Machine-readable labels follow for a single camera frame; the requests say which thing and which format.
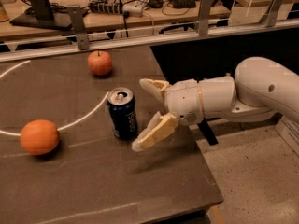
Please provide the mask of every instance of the can lid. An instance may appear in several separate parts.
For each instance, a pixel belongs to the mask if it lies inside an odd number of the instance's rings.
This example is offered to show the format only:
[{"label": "can lid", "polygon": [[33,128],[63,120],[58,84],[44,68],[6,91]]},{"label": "can lid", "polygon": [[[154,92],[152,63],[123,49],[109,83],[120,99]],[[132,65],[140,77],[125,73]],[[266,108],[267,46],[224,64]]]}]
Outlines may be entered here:
[{"label": "can lid", "polygon": [[133,99],[133,93],[128,88],[118,87],[109,93],[107,99],[113,105],[125,105]]}]

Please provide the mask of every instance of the white line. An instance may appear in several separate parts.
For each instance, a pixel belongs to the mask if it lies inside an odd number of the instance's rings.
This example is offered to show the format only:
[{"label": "white line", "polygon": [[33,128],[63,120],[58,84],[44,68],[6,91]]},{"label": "white line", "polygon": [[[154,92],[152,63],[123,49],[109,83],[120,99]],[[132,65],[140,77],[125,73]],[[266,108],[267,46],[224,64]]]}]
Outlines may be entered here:
[{"label": "white line", "polygon": [[27,156],[29,153],[19,153],[19,154],[11,154],[11,155],[3,155],[1,158],[14,158],[19,156]]},{"label": "white line", "polygon": [[46,221],[43,221],[43,222],[38,222],[37,224],[48,224],[48,223],[53,223],[53,222],[56,222],[56,221],[71,219],[71,218],[75,218],[75,217],[84,217],[84,216],[97,215],[97,214],[102,214],[102,213],[105,213],[105,212],[120,210],[122,208],[130,207],[130,206],[134,206],[134,205],[138,205],[138,203],[130,203],[130,204],[126,204],[126,205],[120,205],[120,206],[107,208],[107,209],[103,209],[103,210],[99,210],[99,211],[92,211],[92,212],[86,212],[86,213],[76,213],[76,214],[65,216],[65,217],[59,217],[59,218],[55,218],[55,219],[52,219],[52,220],[46,220]]},{"label": "white line", "polygon": [[[13,71],[13,70],[19,68],[20,66],[22,66],[22,65],[24,65],[24,64],[28,64],[28,63],[31,63],[31,61],[25,61],[25,62],[18,63],[18,64],[16,64],[16,65],[12,66],[12,67],[9,68],[6,72],[4,72],[3,74],[0,75],[0,79],[1,79],[2,77],[4,77],[5,75],[7,75],[9,72],[11,72],[11,71]],[[58,128],[57,130],[58,130],[58,131],[65,130],[65,129],[69,128],[69,127],[72,127],[72,126],[78,124],[79,122],[82,122],[83,120],[85,120],[86,118],[88,118],[89,116],[91,116],[91,115],[92,115],[92,114],[93,114],[93,113],[94,113],[100,106],[102,106],[102,104],[103,104],[104,101],[106,100],[107,96],[108,96],[108,92],[106,93],[106,95],[104,96],[104,98],[101,100],[101,102],[100,102],[100,103],[99,103],[99,104],[98,104],[92,111],[90,111],[88,114],[86,114],[85,116],[83,116],[83,117],[80,118],[80,119],[75,120],[75,121],[72,122],[72,123],[66,124],[66,125],[63,126],[63,127]],[[12,132],[7,132],[7,131],[3,131],[3,130],[0,130],[0,133],[1,133],[1,134],[5,134],[5,135],[9,135],[9,136],[21,136],[20,133],[12,133]]]},{"label": "white line", "polygon": [[253,0],[250,0],[250,2],[249,2],[249,7],[247,8],[247,12],[246,12],[246,16],[245,16],[245,17],[247,17],[247,16],[249,15],[249,10],[250,10],[250,8],[251,8],[252,1],[253,1]]}]

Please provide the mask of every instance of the gray table surface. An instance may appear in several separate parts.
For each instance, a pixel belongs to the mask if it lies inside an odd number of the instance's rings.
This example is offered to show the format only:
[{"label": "gray table surface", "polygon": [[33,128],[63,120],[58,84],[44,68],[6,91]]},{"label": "gray table surface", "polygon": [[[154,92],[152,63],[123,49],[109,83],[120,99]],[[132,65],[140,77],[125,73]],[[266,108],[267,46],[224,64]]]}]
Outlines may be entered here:
[{"label": "gray table surface", "polygon": [[[32,60],[0,79],[0,129],[19,133],[34,119],[61,127],[123,86],[136,98],[139,131],[164,107],[143,91],[142,77],[164,79],[150,48],[114,49],[105,78],[87,68],[88,53]],[[0,73],[15,63],[1,63]],[[49,155],[27,154],[18,137],[0,134],[0,223],[145,223],[222,202],[188,127],[140,153],[112,134],[103,105],[60,132]]]}]

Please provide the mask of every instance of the orange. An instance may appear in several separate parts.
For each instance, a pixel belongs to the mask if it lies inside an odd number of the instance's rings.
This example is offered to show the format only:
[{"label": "orange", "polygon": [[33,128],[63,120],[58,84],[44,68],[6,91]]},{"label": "orange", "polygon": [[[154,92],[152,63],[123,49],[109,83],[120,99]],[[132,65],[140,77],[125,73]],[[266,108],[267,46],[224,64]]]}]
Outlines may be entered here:
[{"label": "orange", "polygon": [[59,143],[57,126],[38,119],[27,123],[21,130],[21,146],[30,154],[42,155],[54,150]]}]

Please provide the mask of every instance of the metal frame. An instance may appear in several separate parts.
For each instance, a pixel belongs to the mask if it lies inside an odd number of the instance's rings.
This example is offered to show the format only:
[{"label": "metal frame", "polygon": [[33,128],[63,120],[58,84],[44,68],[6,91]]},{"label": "metal frame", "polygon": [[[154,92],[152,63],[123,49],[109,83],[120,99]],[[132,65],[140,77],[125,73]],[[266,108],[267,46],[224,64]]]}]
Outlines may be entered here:
[{"label": "metal frame", "polygon": [[46,56],[56,56],[64,54],[72,54],[79,52],[92,51],[97,49],[117,49],[122,47],[133,47],[140,45],[159,45],[164,43],[177,43],[194,40],[212,39],[223,36],[254,34],[261,32],[271,32],[276,30],[299,28],[299,19],[289,21],[277,21],[273,27],[264,27],[262,24],[257,23],[253,25],[242,25],[236,27],[218,27],[210,29],[207,35],[198,35],[195,31],[167,34],[167,35],[152,35],[136,38],[124,38],[120,40],[105,40],[92,42],[89,49],[80,50],[76,44],[53,47],[49,49],[31,49],[21,50],[18,52],[2,53],[0,62],[16,61],[24,59],[32,59]]},{"label": "metal frame", "polygon": [[262,15],[260,23],[265,27],[274,26],[277,22],[278,12],[283,0],[272,0],[266,13]]},{"label": "metal frame", "polygon": [[73,29],[75,32],[77,45],[80,50],[90,47],[85,24],[81,12],[80,5],[72,5],[67,7],[68,14],[71,18]]},{"label": "metal frame", "polygon": [[195,26],[195,31],[199,35],[206,35],[208,33],[209,14],[212,4],[215,0],[201,0],[198,13],[198,25]]}]

